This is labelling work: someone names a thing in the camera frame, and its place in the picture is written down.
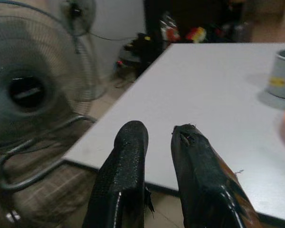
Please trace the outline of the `dark metal pot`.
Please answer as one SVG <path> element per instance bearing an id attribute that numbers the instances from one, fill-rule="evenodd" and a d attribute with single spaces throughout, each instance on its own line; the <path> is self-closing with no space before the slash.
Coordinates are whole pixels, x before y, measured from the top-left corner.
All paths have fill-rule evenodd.
<path id="1" fill-rule="evenodd" d="M 251 42 L 252 22 L 230 22 L 222 27 L 225 40 L 228 42 L 248 43 Z"/>

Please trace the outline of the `grey mug with yellow label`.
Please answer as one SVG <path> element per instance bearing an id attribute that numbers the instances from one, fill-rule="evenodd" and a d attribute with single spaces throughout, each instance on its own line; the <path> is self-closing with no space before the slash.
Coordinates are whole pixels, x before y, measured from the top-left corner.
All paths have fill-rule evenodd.
<path id="1" fill-rule="evenodd" d="M 275 53 L 266 90 L 276 97 L 285 99 L 285 49 Z"/>

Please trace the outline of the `large grey floor fan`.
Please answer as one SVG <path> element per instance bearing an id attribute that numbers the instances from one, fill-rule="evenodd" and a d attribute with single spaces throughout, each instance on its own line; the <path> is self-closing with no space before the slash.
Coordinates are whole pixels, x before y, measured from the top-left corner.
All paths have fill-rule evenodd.
<path id="1" fill-rule="evenodd" d="M 103 93 L 92 41 L 44 1 L 0 0 L 0 228 L 65 228 L 95 174 L 64 160 Z"/>

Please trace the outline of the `black bag with yellow tag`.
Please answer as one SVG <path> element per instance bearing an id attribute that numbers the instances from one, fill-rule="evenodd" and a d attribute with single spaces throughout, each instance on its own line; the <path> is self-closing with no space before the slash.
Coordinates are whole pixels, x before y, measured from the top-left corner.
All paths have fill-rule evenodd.
<path id="1" fill-rule="evenodd" d="M 140 75 L 161 53 L 157 40 L 149 34 L 138 33 L 135 39 L 121 48 L 116 63 L 119 67 L 133 67 Z"/>

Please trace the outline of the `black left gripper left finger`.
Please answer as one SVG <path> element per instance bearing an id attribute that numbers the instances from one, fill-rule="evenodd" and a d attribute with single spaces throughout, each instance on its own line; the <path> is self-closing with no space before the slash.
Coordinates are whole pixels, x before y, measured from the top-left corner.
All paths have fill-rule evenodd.
<path id="1" fill-rule="evenodd" d="M 144 228 L 145 208 L 154 210 L 145 186 L 148 140 L 141 121 L 120 128 L 97 173 L 82 228 Z"/>

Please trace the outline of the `red and yellow packet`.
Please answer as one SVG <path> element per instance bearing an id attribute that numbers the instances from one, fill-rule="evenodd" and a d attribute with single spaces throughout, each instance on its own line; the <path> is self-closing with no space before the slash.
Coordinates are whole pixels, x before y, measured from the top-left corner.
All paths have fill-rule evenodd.
<path id="1" fill-rule="evenodd" d="M 185 36 L 185 39 L 192 43 L 202 43 L 205 40 L 206 35 L 207 31 L 203 27 L 194 27 Z"/>

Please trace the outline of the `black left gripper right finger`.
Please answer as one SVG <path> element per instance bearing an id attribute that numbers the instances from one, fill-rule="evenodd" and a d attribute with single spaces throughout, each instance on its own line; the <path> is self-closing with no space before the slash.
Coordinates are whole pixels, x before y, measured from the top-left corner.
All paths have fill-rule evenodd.
<path id="1" fill-rule="evenodd" d="M 173 128 L 171 155 L 185 228 L 263 228 L 235 173 L 194 125 Z"/>

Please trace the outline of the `small standing fan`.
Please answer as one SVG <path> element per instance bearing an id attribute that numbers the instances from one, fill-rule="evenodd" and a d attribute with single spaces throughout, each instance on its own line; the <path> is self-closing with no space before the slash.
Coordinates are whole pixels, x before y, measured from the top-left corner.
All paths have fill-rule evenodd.
<path id="1" fill-rule="evenodd" d="M 60 0 L 60 20 L 72 36 L 76 53 L 79 54 L 78 38 L 89 33 L 95 20 L 95 0 Z"/>

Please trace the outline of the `red and white snack packet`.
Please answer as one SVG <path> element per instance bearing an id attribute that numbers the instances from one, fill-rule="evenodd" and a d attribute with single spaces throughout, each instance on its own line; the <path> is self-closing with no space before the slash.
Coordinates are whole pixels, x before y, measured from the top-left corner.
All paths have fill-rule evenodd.
<path id="1" fill-rule="evenodd" d="M 175 42 L 180 40 L 181 37 L 178 31 L 176 21 L 168 12 L 165 12 L 162 15 L 162 18 L 160 20 L 160 28 L 161 35 L 164 41 Z"/>

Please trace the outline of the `dark wooden cabinet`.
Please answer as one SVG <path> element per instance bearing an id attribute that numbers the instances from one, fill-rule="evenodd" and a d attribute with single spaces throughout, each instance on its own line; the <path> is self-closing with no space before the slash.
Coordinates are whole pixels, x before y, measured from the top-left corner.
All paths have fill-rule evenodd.
<path id="1" fill-rule="evenodd" d="M 168 13 L 183 39 L 193 27 L 222 26 L 239 21 L 245 0 L 143 0 L 146 32 L 163 41 L 160 20 Z"/>

